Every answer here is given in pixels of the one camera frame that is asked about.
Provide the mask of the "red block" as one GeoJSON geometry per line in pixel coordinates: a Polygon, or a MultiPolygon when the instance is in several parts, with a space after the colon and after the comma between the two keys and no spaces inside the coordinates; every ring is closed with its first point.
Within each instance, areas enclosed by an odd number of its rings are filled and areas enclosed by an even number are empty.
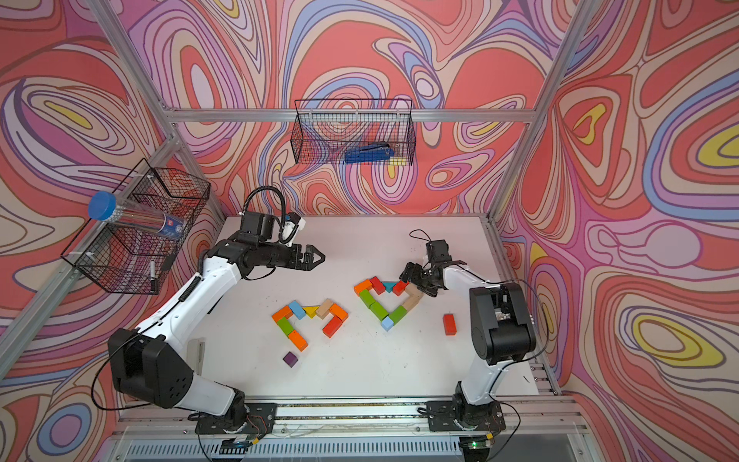
{"type": "Polygon", "coordinates": [[[457,325],[453,314],[444,315],[443,325],[446,336],[455,336],[457,334],[457,325]]]}
{"type": "Polygon", "coordinates": [[[398,281],[398,283],[394,285],[392,292],[396,296],[401,296],[405,292],[406,287],[407,287],[406,282],[398,281]]]}
{"type": "Polygon", "coordinates": [[[384,294],[386,292],[386,287],[385,287],[384,283],[378,277],[375,276],[375,277],[371,278],[369,280],[369,282],[371,282],[371,286],[373,287],[373,290],[378,295],[382,295],[382,294],[384,294]]]}
{"type": "Polygon", "coordinates": [[[336,332],[342,327],[344,321],[339,317],[332,317],[331,320],[323,327],[323,335],[332,338],[336,332]]]}

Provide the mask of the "light blue long block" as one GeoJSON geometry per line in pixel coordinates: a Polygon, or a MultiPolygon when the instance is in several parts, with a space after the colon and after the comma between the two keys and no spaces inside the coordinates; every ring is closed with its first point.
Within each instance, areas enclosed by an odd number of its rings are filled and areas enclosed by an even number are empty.
{"type": "Polygon", "coordinates": [[[297,301],[291,301],[288,304],[288,307],[291,309],[293,315],[296,316],[298,320],[302,320],[307,316],[305,309],[297,301]]]}

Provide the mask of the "green block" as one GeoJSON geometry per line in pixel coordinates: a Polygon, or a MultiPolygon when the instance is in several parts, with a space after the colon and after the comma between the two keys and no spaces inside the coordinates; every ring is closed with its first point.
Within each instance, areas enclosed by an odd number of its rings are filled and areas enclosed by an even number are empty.
{"type": "Polygon", "coordinates": [[[373,304],[376,304],[375,297],[371,294],[369,290],[363,290],[358,294],[359,298],[363,301],[363,304],[367,306],[367,308],[371,308],[373,304]]]}
{"type": "Polygon", "coordinates": [[[286,337],[290,337],[294,332],[294,327],[287,318],[281,318],[276,324],[286,337]]]}
{"type": "Polygon", "coordinates": [[[383,321],[389,316],[387,309],[379,302],[373,302],[373,304],[369,306],[369,310],[371,310],[371,313],[373,313],[379,321],[383,321]]]}
{"type": "Polygon", "coordinates": [[[390,315],[389,318],[392,320],[394,325],[397,325],[406,315],[408,311],[402,305],[398,306],[390,315]]]}

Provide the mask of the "orange block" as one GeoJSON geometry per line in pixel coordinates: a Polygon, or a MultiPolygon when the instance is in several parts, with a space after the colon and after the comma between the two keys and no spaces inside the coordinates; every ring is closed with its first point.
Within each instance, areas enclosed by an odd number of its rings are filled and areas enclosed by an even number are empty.
{"type": "Polygon", "coordinates": [[[340,305],[334,303],[329,308],[329,312],[335,317],[338,318],[342,323],[344,323],[348,319],[348,312],[344,310],[340,305]]]}
{"type": "Polygon", "coordinates": [[[354,287],[354,292],[357,296],[361,295],[361,292],[369,291],[373,288],[373,283],[369,279],[357,284],[354,287]]]}
{"type": "Polygon", "coordinates": [[[293,315],[294,315],[294,312],[290,308],[290,306],[284,306],[278,312],[273,314],[273,321],[275,323],[280,323],[282,320],[290,319],[290,317],[292,317],[293,315]]]}
{"type": "Polygon", "coordinates": [[[308,347],[307,341],[303,338],[303,336],[296,330],[293,330],[289,335],[288,339],[293,343],[293,345],[300,351],[304,352],[306,348],[308,347]]]}

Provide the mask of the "green block bottom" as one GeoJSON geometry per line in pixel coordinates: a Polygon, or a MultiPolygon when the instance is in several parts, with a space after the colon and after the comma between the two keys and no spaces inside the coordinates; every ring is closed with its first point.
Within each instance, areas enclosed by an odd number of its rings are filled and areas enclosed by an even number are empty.
{"type": "Polygon", "coordinates": [[[294,332],[294,327],[287,318],[281,318],[276,324],[286,337],[290,337],[294,332]]]}

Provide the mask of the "yellow triangle block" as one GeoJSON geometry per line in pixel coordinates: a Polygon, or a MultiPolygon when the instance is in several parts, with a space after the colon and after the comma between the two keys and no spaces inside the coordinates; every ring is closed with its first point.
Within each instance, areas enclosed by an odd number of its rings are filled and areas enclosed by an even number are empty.
{"type": "Polygon", "coordinates": [[[319,310],[319,306],[304,306],[303,307],[306,315],[313,319],[317,316],[317,311],[319,310]]]}

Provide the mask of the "natural wood block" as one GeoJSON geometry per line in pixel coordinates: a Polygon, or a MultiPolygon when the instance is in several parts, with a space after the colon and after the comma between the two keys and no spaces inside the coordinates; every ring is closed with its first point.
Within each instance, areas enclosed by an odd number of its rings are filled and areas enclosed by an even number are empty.
{"type": "Polygon", "coordinates": [[[425,294],[424,294],[424,293],[423,293],[423,292],[422,292],[422,291],[421,291],[421,290],[420,290],[420,289],[419,289],[419,288],[418,288],[418,287],[417,287],[416,285],[414,285],[414,284],[409,284],[409,285],[408,285],[408,286],[407,286],[407,287],[405,288],[405,292],[406,292],[406,294],[408,294],[408,296],[410,296],[410,298],[417,298],[417,300],[419,300],[420,298],[423,298],[423,296],[425,295],[425,294]]]}
{"type": "Polygon", "coordinates": [[[334,305],[334,301],[330,298],[324,300],[316,311],[316,316],[324,320],[330,313],[331,308],[334,305]]]}
{"type": "Polygon", "coordinates": [[[412,311],[421,301],[423,297],[422,296],[408,296],[404,302],[402,302],[402,307],[407,311],[412,311]]]}

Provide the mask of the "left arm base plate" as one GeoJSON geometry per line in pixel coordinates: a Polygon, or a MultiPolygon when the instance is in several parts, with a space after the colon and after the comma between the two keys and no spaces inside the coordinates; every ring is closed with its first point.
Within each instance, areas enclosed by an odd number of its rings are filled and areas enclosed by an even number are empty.
{"type": "Polygon", "coordinates": [[[247,402],[224,416],[200,413],[196,434],[265,436],[273,432],[277,408],[274,402],[247,402]]]}

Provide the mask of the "light blue cube block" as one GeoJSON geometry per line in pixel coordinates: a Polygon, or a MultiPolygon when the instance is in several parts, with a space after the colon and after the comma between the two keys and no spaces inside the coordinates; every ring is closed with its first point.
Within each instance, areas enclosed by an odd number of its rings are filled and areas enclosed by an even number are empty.
{"type": "Polygon", "coordinates": [[[385,331],[390,331],[395,326],[395,322],[390,316],[388,316],[381,321],[381,326],[385,331]]]}

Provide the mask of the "purple cube block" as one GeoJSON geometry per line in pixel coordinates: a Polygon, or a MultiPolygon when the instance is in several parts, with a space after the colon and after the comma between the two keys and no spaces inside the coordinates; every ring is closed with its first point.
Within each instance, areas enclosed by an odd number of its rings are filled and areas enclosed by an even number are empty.
{"type": "Polygon", "coordinates": [[[298,363],[298,357],[293,352],[287,352],[283,361],[290,367],[293,368],[298,363]]]}

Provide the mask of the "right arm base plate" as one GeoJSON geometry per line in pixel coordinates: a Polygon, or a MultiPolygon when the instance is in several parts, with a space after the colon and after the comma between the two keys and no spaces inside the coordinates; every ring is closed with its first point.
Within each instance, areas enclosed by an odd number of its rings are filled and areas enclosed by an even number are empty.
{"type": "Polygon", "coordinates": [[[429,400],[423,406],[423,415],[432,432],[487,431],[498,434],[506,430],[499,402],[472,405],[458,400],[429,400]]]}

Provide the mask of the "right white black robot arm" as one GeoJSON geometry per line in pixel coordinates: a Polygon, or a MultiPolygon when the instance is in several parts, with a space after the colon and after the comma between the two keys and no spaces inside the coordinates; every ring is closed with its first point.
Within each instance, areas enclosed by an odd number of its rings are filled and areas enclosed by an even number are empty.
{"type": "Polygon", "coordinates": [[[440,290],[469,297],[471,343],[477,354],[467,376],[448,400],[431,400],[420,408],[432,432],[505,429],[498,388],[508,370],[537,347],[537,334],[523,289],[515,281],[493,282],[462,262],[424,269],[408,263],[400,275],[427,296],[440,290]]]}

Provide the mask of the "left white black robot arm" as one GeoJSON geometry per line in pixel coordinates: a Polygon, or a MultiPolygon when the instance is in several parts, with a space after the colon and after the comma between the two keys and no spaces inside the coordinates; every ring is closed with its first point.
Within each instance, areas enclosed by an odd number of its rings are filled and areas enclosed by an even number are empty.
{"type": "Polygon", "coordinates": [[[305,221],[276,194],[277,216],[244,208],[239,229],[206,250],[194,276],[158,311],[133,329],[121,328],[108,341],[113,387],[123,395],[164,409],[184,409],[213,417],[227,432],[247,421],[244,393],[196,373],[187,346],[196,327],[217,303],[252,271],[313,271],[325,260],[315,246],[294,240],[305,221]]]}

